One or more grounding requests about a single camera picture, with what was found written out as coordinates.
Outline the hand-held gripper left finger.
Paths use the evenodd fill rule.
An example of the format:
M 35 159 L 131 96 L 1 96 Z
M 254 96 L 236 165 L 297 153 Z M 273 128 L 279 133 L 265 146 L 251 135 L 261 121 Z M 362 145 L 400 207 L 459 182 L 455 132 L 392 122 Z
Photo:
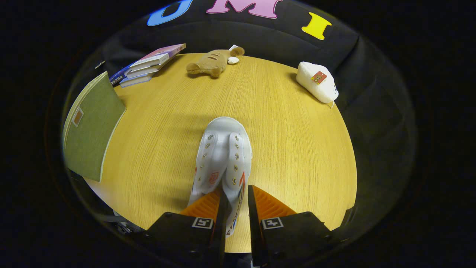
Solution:
M 221 268 L 228 198 L 220 188 L 180 214 L 164 213 L 143 233 L 147 248 L 172 268 Z

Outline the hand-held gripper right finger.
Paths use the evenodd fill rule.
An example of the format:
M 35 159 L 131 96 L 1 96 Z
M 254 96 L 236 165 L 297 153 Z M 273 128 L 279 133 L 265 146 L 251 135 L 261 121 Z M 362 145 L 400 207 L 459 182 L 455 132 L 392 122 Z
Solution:
M 312 212 L 295 212 L 255 185 L 248 206 L 253 267 L 296 268 L 333 249 L 333 233 Z

